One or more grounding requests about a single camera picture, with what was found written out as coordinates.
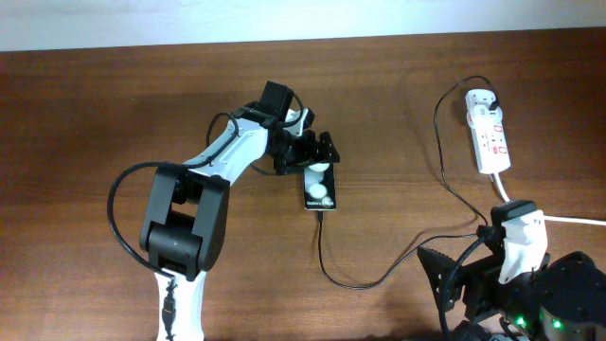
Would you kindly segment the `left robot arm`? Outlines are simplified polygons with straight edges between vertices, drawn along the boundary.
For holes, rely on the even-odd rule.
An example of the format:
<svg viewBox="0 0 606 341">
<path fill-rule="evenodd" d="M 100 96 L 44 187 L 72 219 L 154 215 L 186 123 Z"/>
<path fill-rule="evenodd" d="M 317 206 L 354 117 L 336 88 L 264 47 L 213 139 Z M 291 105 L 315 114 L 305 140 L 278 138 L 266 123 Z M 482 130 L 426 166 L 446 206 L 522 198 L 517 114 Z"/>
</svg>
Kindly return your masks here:
<svg viewBox="0 0 606 341">
<path fill-rule="evenodd" d="M 157 168 L 139 245 L 157 268 L 160 340 L 201 340 L 205 276 L 221 253 L 230 189 L 268 154 L 276 175 L 325 170 L 340 160 L 311 109 L 291 108 L 289 87 L 268 81 L 259 100 L 228 114 L 223 133 L 175 166 Z"/>
</svg>

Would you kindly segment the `white power strip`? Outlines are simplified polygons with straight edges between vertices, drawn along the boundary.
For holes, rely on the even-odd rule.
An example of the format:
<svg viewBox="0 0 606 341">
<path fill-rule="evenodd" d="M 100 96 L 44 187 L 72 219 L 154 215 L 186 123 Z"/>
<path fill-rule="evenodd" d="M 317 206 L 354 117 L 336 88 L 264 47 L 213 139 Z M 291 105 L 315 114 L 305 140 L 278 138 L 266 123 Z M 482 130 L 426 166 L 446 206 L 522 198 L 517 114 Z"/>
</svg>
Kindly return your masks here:
<svg viewBox="0 0 606 341">
<path fill-rule="evenodd" d="M 470 107 L 482 104 L 491 111 L 500 107 L 491 90 L 473 89 L 465 96 L 467 112 Z M 506 142 L 503 120 L 484 129 L 471 129 L 477 168 L 482 174 L 494 174 L 507 170 L 511 163 Z"/>
</svg>

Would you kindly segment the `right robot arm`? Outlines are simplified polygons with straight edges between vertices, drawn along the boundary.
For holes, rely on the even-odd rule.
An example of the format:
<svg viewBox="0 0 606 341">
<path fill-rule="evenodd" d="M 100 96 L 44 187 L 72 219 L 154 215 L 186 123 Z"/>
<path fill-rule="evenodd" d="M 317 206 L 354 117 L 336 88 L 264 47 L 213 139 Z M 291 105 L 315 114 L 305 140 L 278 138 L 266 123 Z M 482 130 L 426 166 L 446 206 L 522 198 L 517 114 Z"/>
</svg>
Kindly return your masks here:
<svg viewBox="0 0 606 341">
<path fill-rule="evenodd" d="M 511 340 L 603 340 L 605 274 L 577 251 L 506 284 L 498 282 L 505 260 L 502 228 L 481 225 L 457 260 L 421 247 L 440 328 L 447 340 L 494 340 L 479 323 L 499 315 Z"/>
</svg>

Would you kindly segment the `black smartphone with lit screen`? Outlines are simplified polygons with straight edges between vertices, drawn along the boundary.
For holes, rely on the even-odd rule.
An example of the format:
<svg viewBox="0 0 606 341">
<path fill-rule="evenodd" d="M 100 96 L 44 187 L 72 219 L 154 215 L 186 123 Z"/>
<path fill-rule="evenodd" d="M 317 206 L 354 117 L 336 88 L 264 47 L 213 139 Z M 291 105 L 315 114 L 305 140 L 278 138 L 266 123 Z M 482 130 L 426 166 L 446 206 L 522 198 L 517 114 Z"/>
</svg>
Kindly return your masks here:
<svg viewBox="0 0 606 341">
<path fill-rule="evenodd" d="M 313 211 L 337 208 L 332 164 L 315 164 L 304 169 L 304 208 Z"/>
</svg>

